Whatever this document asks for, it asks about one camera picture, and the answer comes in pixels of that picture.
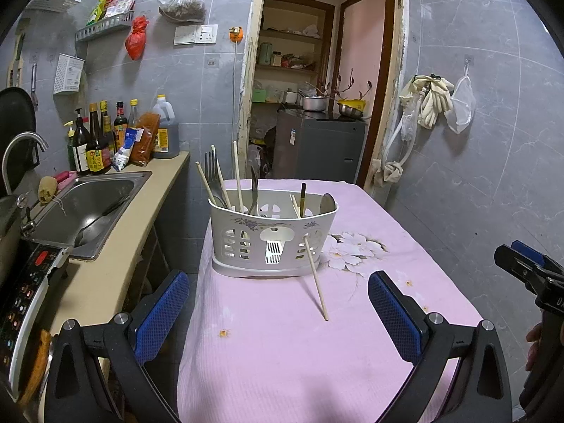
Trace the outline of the right hand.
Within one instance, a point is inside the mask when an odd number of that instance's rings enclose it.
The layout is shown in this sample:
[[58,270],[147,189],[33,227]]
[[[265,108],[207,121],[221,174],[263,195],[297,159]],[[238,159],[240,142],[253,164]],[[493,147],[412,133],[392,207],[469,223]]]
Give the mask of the right hand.
[[536,324],[526,335],[526,341],[529,343],[529,352],[525,366],[526,372],[531,372],[538,353],[539,343],[542,335],[542,324]]

